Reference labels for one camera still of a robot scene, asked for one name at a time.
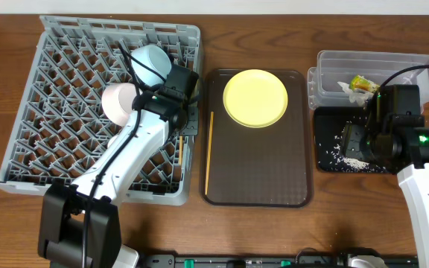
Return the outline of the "clear plastic wrap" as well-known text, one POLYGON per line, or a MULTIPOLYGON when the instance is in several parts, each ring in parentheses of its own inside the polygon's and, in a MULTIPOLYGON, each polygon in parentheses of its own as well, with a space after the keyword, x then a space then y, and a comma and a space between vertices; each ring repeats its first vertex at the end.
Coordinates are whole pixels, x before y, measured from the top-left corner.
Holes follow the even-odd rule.
POLYGON ((358 106, 364 106, 373 97, 371 92, 363 89, 350 89, 347 83, 338 82, 337 84, 349 96, 349 101, 356 103, 358 106))

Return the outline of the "green orange snack wrapper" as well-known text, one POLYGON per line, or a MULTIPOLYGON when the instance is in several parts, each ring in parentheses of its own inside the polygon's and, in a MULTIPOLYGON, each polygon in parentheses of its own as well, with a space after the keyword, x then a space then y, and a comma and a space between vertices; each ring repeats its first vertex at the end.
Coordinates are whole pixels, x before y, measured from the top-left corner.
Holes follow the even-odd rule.
POLYGON ((371 93, 376 92, 379 87, 380 86, 378 84, 360 75, 356 75, 349 84, 349 88, 353 91, 363 90, 371 93))

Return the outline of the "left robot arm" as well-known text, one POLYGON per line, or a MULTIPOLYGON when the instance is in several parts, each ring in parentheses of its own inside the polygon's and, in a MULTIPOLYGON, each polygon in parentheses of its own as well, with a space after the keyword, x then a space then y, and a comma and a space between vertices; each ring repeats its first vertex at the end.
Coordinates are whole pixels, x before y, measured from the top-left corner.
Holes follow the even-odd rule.
POLYGON ((121 241, 118 207, 149 158, 186 128, 199 75, 174 65, 164 83, 136 92, 127 125, 72 184, 51 185, 42 201, 37 252, 62 267, 136 267, 121 241))

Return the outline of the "wooden chopstick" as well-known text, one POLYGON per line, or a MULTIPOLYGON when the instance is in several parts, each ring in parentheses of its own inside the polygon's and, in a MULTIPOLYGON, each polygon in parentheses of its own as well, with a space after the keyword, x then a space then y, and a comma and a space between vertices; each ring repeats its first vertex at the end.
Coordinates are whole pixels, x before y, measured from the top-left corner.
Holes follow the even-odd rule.
POLYGON ((183 137, 179 136, 179 165, 182 166, 182 155, 183 155, 183 137))
POLYGON ((214 126, 214 112, 210 112, 210 121, 209 121, 209 132, 208 132, 208 145, 207 145, 207 157, 206 157, 206 176, 205 176, 205 190, 204 194, 208 196, 209 191, 209 174, 210 174, 210 164, 211 164, 211 154, 212 154, 212 136, 213 136, 213 126, 214 126))

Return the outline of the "light blue bowl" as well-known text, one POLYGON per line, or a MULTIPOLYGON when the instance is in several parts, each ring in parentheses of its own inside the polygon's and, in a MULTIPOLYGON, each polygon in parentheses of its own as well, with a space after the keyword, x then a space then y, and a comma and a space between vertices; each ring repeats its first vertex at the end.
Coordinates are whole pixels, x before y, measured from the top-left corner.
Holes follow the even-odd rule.
POLYGON ((171 71, 168 55, 157 45, 146 45, 131 52, 133 70, 147 86, 164 84, 171 71))

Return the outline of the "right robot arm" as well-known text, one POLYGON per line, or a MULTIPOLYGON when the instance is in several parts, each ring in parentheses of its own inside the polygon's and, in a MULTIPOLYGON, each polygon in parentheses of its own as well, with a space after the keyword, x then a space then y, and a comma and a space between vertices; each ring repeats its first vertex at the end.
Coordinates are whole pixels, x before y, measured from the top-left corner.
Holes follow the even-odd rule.
POLYGON ((429 128, 416 85, 381 86, 363 125, 347 124, 342 154, 396 175, 407 202, 419 266, 429 267, 429 128))

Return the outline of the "white cup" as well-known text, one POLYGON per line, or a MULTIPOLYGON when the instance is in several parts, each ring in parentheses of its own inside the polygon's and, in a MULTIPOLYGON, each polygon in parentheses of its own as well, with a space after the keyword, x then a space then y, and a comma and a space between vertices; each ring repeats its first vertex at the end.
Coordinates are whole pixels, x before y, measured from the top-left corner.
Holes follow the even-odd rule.
POLYGON ((118 135, 114 135, 108 142, 107 142, 107 148, 109 148, 113 142, 117 139, 118 135))

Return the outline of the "yellow round plate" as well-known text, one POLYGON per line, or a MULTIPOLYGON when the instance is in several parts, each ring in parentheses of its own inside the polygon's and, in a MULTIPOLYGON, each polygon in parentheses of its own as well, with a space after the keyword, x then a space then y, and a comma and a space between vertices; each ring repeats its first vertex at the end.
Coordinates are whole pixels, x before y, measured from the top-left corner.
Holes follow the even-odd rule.
POLYGON ((287 89, 271 72, 249 69, 229 79, 223 105, 229 117, 244 127, 268 127, 287 110, 287 89))

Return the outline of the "white pink-rimmed bowl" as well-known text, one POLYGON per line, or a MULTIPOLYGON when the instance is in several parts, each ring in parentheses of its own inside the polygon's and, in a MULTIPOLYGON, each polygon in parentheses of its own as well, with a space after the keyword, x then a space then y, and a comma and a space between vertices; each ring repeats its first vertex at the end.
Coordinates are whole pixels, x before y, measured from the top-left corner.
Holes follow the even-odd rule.
POLYGON ((104 114, 114 124, 125 126, 132 112, 132 103, 137 96, 132 83, 114 83, 105 88, 101 104, 104 114))

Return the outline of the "rice food scraps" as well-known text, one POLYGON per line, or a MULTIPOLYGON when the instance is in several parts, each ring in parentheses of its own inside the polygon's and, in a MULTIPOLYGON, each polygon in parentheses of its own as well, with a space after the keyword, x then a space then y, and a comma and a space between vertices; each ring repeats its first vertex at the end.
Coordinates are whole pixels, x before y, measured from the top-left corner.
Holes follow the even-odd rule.
POLYGON ((325 172, 338 173, 386 173, 384 167, 347 158, 340 152, 342 138, 340 135, 330 136, 316 141, 317 167, 325 172))

